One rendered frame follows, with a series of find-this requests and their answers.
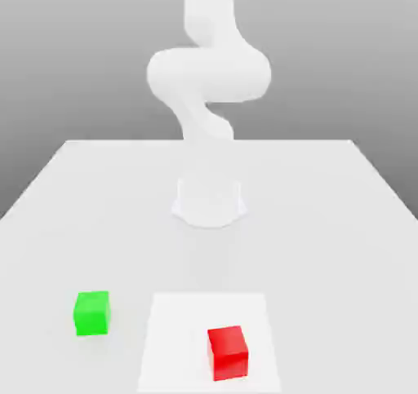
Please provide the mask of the small green cube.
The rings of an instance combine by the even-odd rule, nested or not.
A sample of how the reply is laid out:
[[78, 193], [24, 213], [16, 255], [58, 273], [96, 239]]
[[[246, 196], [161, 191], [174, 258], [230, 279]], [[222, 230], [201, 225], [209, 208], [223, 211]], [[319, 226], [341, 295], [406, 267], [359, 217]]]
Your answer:
[[77, 336], [107, 334], [110, 324], [109, 292], [79, 292], [73, 309], [73, 322]]

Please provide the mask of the small red cube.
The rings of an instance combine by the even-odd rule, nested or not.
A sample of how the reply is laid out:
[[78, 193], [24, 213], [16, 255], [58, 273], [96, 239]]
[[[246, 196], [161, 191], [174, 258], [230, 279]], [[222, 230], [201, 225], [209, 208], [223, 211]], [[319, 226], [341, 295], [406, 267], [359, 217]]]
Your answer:
[[248, 376], [249, 350], [240, 325], [209, 329], [207, 354], [213, 381]]

